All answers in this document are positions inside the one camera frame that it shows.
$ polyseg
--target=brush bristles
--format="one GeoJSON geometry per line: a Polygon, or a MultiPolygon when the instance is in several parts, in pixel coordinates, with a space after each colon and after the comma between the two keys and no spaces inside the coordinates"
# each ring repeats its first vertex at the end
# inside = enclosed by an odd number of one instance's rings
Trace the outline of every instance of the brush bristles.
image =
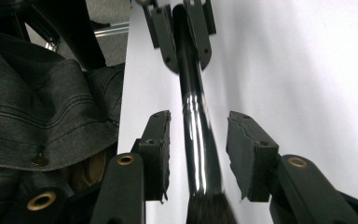
{"type": "Polygon", "coordinates": [[[237,223],[226,195],[203,194],[190,196],[187,224],[235,224],[237,223]]]}

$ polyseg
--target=white wall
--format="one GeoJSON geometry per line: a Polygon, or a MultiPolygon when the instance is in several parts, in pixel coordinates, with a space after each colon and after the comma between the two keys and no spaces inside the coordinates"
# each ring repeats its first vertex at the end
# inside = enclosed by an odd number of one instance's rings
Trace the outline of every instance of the white wall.
{"type": "MultiPolygon", "coordinates": [[[[172,7],[179,1],[171,1],[172,7]]],[[[132,2],[119,152],[148,117],[170,109],[169,200],[147,203],[147,223],[185,223],[188,200],[179,78],[154,50],[132,2]]],[[[312,160],[358,198],[358,0],[213,0],[217,35],[202,73],[226,193],[240,223],[271,223],[268,204],[241,201],[226,154],[230,110],[252,116],[280,153],[312,160]]]]}

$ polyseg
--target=black brush handle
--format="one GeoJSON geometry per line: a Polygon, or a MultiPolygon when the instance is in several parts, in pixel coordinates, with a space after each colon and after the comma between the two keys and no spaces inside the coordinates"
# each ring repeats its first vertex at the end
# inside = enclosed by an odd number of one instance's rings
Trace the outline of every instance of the black brush handle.
{"type": "Polygon", "coordinates": [[[176,56],[183,101],[190,195],[223,192],[219,160],[200,77],[200,60],[183,5],[173,9],[176,56]]]}

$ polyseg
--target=brass grommet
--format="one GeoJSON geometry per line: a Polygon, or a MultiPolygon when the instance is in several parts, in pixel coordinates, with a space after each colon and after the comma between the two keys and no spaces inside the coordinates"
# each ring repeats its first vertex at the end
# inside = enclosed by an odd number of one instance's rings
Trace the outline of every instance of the brass grommet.
{"type": "Polygon", "coordinates": [[[117,163],[120,165],[130,165],[134,161],[135,161],[135,158],[133,158],[132,155],[122,156],[117,159],[117,163]]]}
{"type": "Polygon", "coordinates": [[[42,210],[44,208],[49,207],[52,203],[54,203],[56,198],[57,195],[54,191],[47,191],[41,193],[27,203],[27,208],[30,211],[42,210]]]}
{"type": "Polygon", "coordinates": [[[292,164],[296,167],[299,167],[299,168],[304,168],[308,165],[306,161],[304,161],[303,159],[300,159],[299,157],[291,157],[291,158],[289,158],[288,161],[290,164],[292,164]]]}

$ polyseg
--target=dark denim fabric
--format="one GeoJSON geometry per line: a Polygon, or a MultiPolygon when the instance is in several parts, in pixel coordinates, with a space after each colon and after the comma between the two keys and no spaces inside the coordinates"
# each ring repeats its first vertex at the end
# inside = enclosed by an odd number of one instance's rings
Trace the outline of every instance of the dark denim fabric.
{"type": "Polygon", "coordinates": [[[123,65],[84,74],[76,61],[0,34],[0,214],[24,173],[58,170],[117,142],[123,76],[123,65]],[[47,165],[32,164],[39,154],[47,165]]]}

